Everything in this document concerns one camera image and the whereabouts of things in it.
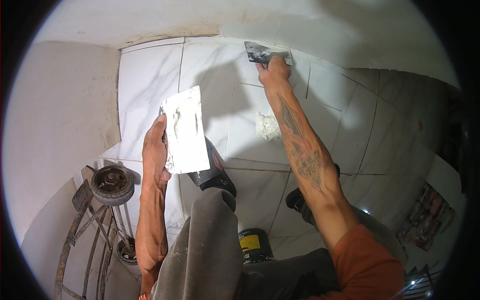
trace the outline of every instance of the black shoe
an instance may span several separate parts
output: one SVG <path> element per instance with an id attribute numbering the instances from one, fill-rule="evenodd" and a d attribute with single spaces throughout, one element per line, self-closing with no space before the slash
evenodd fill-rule
<path id="1" fill-rule="evenodd" d="M 335 164 L 336 172 L 338 174 L 338 177 L 340 178 L 340 167 Z M 299 213 L 303 215 L 303 205 L 305 204 L 305 198 L 303 198 L 302 193 L 300 192 L 299 188 L 294 189 L 293 191 L 290 192 L 290 194 L 287 195 L 287 198 L 285 199 L 285 203 L 289 208 L 295 209 Z"/>
<path id="2" fill-rule="evenodd" d="M 212 143 L 206 137 L 205 143 L 207 145 L 210 169 L 188 173 L 188 176 L 192 179 L 196 186 L 200 187 L 202 191 L 212 187 L 220 188 L 230 192 L 233 197 L 236 197 L 237 189 L 235 189 L 235 185 L 233 184 L 232 180 L 230 180 L 225 170 L 223 170 Z"/>

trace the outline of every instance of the tattoo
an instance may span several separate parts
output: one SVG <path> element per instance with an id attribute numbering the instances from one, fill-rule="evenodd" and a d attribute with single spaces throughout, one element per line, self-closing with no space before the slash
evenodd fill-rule
<path id="1" fill-rule="evenodd" d="M 312 149 L 304 137 L 304 128 L 300 116 L 292 110 L 285 99 L 277 93 L 280 101 L 280 130 L 287 155 L 293 158 L 299 175 L 310 179 L 312 187 L 321 191 L 320 168 L 326 167 L 325 159 L 319 149 Z"/>

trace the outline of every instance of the wheel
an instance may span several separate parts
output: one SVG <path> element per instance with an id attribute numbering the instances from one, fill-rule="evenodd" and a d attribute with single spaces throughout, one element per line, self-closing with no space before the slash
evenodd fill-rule
<path id="1" fill-rule="evenodd" d="M 117 253 L 119 258 L 128 265 L 137 264 L 137 254 L 135 253 L 135 240 L 128 237 L 128 243 L 130 244 L 131 251 L 125 246 L 125 242 L 120 240 L 117 244 Z"/>
<path id="2" fill-rule="evenodd" d="M 122 166 L 101 168 L 92 177 L 93 195 L 104 205 L 124 204 L 133 196 L 134 188 L 132 173 Z"/>

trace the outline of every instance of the orange shirt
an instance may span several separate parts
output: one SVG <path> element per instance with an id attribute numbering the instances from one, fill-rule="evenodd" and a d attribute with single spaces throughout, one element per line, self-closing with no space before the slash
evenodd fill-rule
<path id="1" fill-rule="evenodd" d="M 403 267 L 364 226 L 356 225 L 332 253 L 341 292 L 307 300 L 403 299 Z"/>

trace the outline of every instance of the paint bucket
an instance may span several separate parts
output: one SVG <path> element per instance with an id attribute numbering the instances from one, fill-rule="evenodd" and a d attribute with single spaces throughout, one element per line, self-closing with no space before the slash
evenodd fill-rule
<path id="1" fill-rule="evenodd" d="M 243 263 L 255 264 L 275 260 L 268 235 L 259 228 L 249 228 L 239 233 L 240 247 L 243 251 Z"/>

